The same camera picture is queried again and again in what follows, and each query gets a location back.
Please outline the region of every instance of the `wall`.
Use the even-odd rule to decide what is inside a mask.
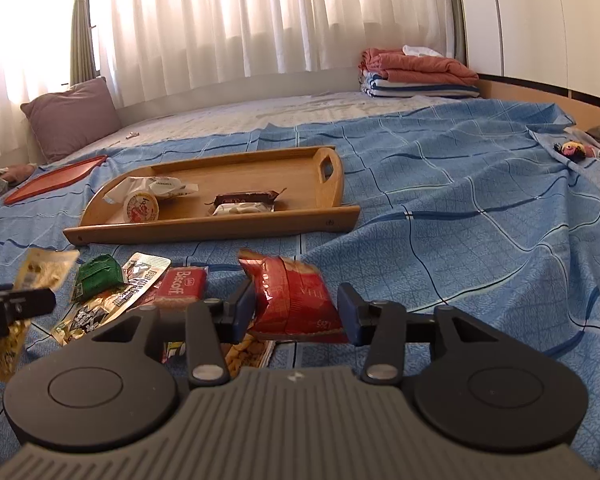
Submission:
[[[257,75],[195,88],[118,109],[124,126],[197,108],[295,95],[360,90],[357,68],[334,68],[319,72]]]
[[[474,70],[600,97],[600,0],[462,2]]]

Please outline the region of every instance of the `beige curtain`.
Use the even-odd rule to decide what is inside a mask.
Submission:
[[[40,162],[40,149],[20,104],[40,94],[66,89],[63,85],[69,81],[72,1],[0,0],[2,167]]]
[[[367,46],[453,56],[449,0],[97,3],[100,71],[118,107],[247,76],[355,67]]]
[[[75,0],[71,20],[71,86],[96,77],[90,25],[86,0]]]
[[[451,10],[454,16],[454,57],[460,63],[466,64],[466,40],[462,0],[451,0]]]

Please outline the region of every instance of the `wooden tray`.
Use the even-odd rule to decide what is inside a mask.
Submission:
[[[104,195],[128,176],[174,176],[199,191],[159,203],[153,222],[122,223],[122,205]],[[242,191],[282,191],[270,213],[211,216],[216,195]],[[360,207],[340,206],[344,173],[333,146],[232,153],[145,166],[105,184],[87,205],[78,227],[64,230],[74,245],[139,244],[221,240],[353,229]]]

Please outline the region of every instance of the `mauve pillow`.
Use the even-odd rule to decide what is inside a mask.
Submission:
[[[122,128],[107,83],[98,77],[20,105],[48,162]]]

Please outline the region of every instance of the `stuffed toy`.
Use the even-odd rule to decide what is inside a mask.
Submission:
[[[565,142],[563,145],[554,144],[554,150],[573,162],[580,162],[588,156],[595,156],[591,146],[585,146],[572,140]]]

